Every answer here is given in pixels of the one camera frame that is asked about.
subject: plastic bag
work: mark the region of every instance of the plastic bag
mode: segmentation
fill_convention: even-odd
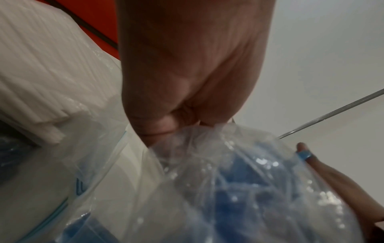
[[[45,243],[91,211],[126,145],[121,70],[67,14],[33,0],[0,1],[0,37],[0,242]]]
[[[129,243],[362,243],[349,207],[280,140],[190,127],[143,161]]]

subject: wrapped white item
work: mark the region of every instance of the wrapped white item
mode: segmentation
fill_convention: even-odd
[[[294,151],[230,123],[152,148],[125,243],[363,243],[354,213]]]
[[[110,169],[128,139],[121,81],[61,10],[0,1],[1,243],[54,239]]]

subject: white surface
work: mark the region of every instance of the white surface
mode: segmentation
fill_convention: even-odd
[[[355,180],[384,205],[384,96],[331,117],[282,140],[305,142],[324,163]]]
[[[278,0],[236,123],[279,136],[384,88],[384,1]]]

